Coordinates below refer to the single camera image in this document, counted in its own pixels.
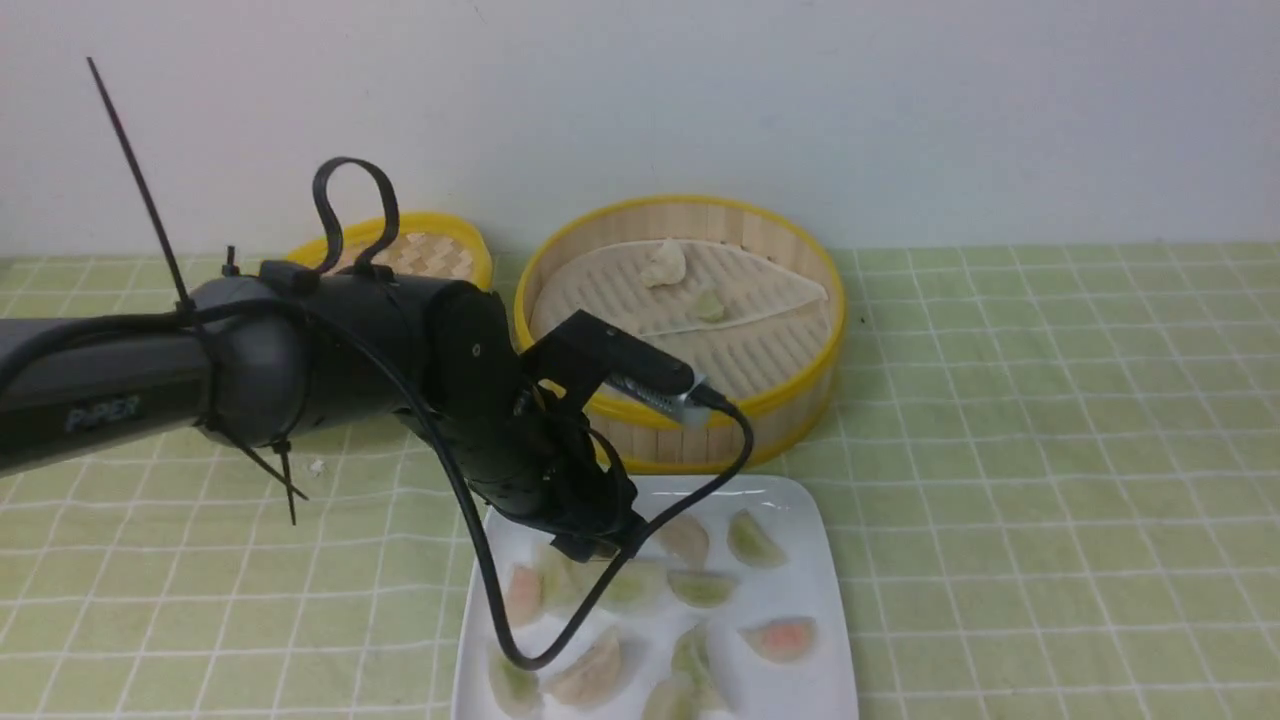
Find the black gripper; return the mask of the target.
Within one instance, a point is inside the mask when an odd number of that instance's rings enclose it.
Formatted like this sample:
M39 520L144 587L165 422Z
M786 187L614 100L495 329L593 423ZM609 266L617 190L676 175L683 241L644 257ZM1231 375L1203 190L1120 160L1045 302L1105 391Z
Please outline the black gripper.
M609 559L646 525L618 459L596 459L600 436L584 413L538 386L439 413L438 429L467 487L503 518L547 533L573 562Z

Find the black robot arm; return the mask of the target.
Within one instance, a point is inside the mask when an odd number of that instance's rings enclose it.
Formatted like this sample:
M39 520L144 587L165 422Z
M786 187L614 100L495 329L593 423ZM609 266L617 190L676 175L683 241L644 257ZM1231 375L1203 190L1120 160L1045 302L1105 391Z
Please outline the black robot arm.
M529 375L504 304L466 281L223 277L172 315L3 322L3 473L183 427L251 448L397 415L500 515L582 561L644 527L581 414Z

